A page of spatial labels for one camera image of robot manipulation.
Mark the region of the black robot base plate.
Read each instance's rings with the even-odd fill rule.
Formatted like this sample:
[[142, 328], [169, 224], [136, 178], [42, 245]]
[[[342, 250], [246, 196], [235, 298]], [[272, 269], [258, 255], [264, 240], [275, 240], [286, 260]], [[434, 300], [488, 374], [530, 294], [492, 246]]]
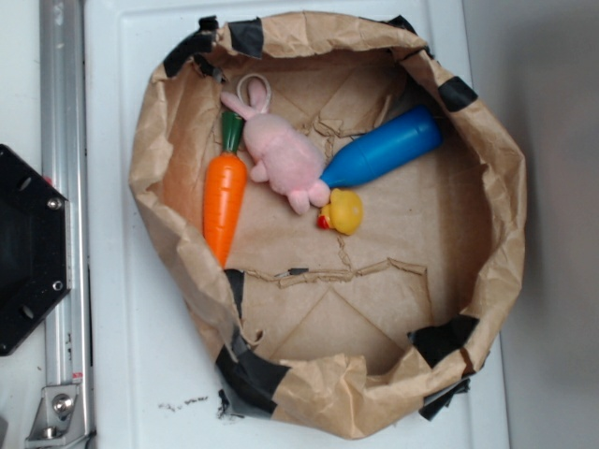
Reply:
[[1, 355], [12, 355], [69, 292], [67, 206], [1, 146]]

